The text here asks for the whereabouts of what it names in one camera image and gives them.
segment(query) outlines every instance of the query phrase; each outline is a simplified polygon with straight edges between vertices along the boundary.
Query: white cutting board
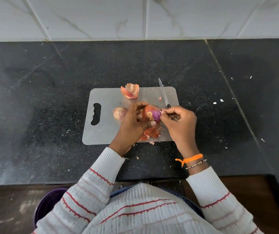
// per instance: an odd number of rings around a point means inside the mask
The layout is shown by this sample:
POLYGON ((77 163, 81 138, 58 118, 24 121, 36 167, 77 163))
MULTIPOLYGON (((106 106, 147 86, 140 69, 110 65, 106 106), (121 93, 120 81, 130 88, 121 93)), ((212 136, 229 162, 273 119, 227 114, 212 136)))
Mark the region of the white cutting board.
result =
MULTIPOLYGON (((168 97, 169 104, 172 107, 179 105, 175 88, 164 87, 164 89, 168 97)), ((120 88, 92 89, 86 112, 82 137, 83 144, 110 144, 118 133, 121 124, 121 122, 114 118, 112 110, 116 107, 125 107, 128 109, 133 102, 137 101, 146 101, 149 102, 149 104, 165 108, 165 101, 163 100, 160 87, 139 88, 139 95, 137 99, 125 98, 121 94, 120 88), (97 125, 91 125, 95 103, 99 103, 101 105, 100 121, 97 125)), ((165 126, 163 126, 163 128, 164 130, 160 131, 161 137, 149 138, 149 140, 139 142, 172 141, 168 129, 165 126)))

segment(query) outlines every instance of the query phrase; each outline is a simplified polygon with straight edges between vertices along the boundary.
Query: white marble tile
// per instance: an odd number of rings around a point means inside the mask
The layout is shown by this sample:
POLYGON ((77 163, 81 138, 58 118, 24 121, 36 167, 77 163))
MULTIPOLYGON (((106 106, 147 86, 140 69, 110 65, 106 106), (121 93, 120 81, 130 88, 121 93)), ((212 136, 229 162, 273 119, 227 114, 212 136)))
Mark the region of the white marble tile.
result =
POLYGON ((147 0, 145 38, 236 38, 260 1, 147 0))
POLYGON ((279 0, 263 0, 239 38, 279 38, 279 0))
POLYGON ((145 0, 27 0, 50 40, 142 39, 145 0))
POLYGON ((44 41, 22 0, 0 0, 0 41, 44 41))

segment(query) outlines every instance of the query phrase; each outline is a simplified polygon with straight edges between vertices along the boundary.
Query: white striped sweater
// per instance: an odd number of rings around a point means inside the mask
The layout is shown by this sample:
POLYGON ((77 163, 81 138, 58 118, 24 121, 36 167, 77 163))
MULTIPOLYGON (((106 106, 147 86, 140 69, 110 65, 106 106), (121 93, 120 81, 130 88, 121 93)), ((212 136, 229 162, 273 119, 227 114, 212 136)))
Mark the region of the white striped sweater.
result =
POLYGON ((204 220, 182 199, 139 183, 109 198, 124 158, 106 148, 37 223, 42 233, 262 233, 211 167, 189 176, 204 220))

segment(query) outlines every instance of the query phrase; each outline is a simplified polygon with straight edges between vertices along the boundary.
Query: purple bin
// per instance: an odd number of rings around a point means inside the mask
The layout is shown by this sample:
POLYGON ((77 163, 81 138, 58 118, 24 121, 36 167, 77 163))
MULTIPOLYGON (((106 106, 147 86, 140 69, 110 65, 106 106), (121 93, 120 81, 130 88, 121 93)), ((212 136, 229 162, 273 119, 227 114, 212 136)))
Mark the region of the purple bin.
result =
POLYGON ((53 189, 43 196, 34 211, 34 229, 37 228, 36 223, 38 222, 38 220, 42 219, 43 217, 45 217, 46 214, 53 210, 55 204, 57 204, 61 200, 63 194, 66 193, 67 190, 68 188, 60 187, 53 189))

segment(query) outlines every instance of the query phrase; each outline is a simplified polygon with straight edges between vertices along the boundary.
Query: kitchen knife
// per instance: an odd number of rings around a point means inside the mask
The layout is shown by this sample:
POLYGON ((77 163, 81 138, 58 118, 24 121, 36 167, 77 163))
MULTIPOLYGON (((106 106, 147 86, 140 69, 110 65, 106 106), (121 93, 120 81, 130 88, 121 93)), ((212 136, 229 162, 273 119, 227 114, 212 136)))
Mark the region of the kitchen knife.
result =
POLYGON ((163 99, 165 101, 165 108, 170 108, 171 105, 169 104, 167 95, 165 94, 165 89, 163 88, 163 84, 162 84, 160 78, 158 78, 158 82, 159 82, 159 86, 160 86, 160 89, 161 89, 161 93, 162 93, 163 99))

